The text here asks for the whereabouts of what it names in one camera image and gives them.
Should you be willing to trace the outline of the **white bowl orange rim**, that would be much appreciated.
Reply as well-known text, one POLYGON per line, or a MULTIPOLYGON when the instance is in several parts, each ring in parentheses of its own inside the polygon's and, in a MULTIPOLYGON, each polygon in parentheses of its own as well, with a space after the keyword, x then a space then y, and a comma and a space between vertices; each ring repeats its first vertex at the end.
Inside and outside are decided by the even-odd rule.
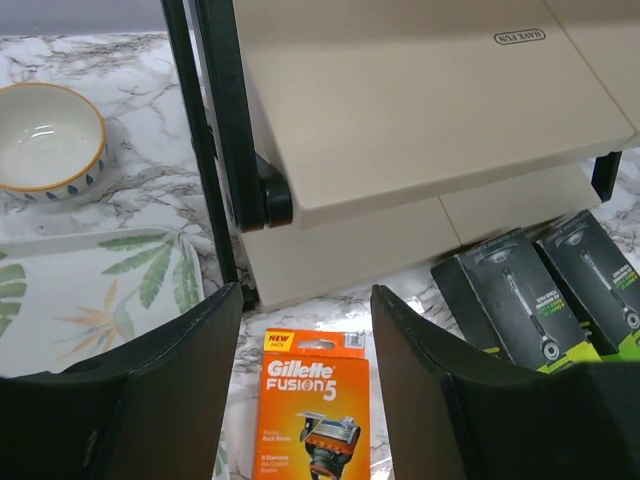
POLYGON ((77 197, 106 170, 106 124, 67 87, 38 82, 1 89, 1 190, 31 202, 77 197))

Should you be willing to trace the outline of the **beige black three-tier shelf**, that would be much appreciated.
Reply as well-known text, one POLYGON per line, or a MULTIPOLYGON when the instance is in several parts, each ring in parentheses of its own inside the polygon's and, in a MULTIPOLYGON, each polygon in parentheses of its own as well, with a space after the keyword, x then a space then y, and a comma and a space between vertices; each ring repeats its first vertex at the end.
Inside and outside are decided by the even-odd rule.
POLYGON ((222 278, 279 308, 606 202, 635 1, 166 1, 222 278))

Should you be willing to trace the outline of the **white leaf-print tray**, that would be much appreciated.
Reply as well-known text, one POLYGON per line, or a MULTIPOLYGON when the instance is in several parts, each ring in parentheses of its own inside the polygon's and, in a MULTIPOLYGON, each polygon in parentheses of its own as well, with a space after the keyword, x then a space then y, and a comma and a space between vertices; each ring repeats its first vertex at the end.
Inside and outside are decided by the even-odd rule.
MULTIPOLYGON (((187 313, 208 298, 179 235, 136 229, 1 248, 1 383, 59 373, 187 313)), ((228 475, 221 433, 213 476, 228 475)))

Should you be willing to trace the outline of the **black green razor box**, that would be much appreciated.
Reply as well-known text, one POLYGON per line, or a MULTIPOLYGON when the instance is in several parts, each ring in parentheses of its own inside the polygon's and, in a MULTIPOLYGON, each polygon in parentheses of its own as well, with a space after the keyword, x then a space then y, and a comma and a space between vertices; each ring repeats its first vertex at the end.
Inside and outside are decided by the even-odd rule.
POLYGON ((431 275, 475 348, 543 373, 601 360, 522 229, 442 260, 431 275))
POLYGON ((534 248, 603 360, 639 359, 639 273, 584 210, 544 231, 534 248))

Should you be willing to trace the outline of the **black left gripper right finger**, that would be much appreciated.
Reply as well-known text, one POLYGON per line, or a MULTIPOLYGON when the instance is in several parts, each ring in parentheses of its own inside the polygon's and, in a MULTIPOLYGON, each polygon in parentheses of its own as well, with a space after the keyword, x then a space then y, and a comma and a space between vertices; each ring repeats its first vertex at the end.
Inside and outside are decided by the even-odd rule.
POLYGON ((474 348, 386 286, 370 304, 397 478, 638 477, 637 362, 540 373, 474 348))

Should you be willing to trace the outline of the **orange Gillette Fusion5 box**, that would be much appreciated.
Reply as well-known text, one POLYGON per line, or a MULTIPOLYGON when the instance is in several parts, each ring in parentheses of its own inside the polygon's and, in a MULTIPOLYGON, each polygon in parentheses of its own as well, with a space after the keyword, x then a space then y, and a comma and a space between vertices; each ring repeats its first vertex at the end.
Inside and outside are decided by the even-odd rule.
POLYGON ((253 476, 369 478, 370 368, 364 334, 266 330, 253 476))

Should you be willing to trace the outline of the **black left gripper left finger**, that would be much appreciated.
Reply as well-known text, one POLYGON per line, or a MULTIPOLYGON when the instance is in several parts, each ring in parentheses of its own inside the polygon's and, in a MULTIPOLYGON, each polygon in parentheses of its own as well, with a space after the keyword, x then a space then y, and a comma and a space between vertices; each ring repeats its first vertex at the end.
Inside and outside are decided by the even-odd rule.
POLYGON ((243 311, 227 284, 59 373, 1 383, 5 479, 209 479, 243 311))

